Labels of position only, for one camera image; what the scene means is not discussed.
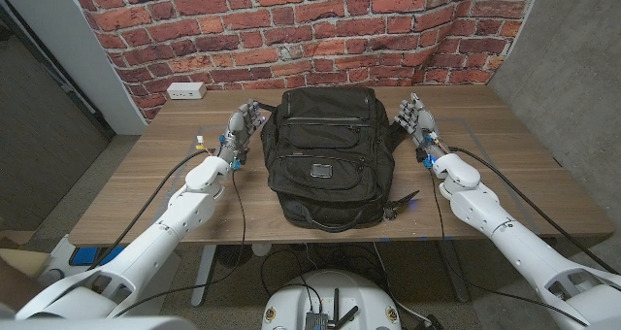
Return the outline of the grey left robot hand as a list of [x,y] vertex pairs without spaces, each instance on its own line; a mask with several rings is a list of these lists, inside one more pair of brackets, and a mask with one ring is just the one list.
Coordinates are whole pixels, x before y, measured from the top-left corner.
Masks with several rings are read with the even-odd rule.
[[245,165],[251,136],[262,126],[266,118],[261,116],[263,105],[255,100],[242,104],[229,117],[220,137],[216,155],[228,162],[239,161]]

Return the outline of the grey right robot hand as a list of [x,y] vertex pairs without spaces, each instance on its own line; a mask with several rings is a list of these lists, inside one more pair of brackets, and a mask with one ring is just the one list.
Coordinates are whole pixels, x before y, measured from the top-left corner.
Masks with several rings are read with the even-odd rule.
[[411,136],[417,161],[425,163],[427,168],[448,154],[433,115],[415,92],[410,94],[410,100],[402,101],[394,120]]

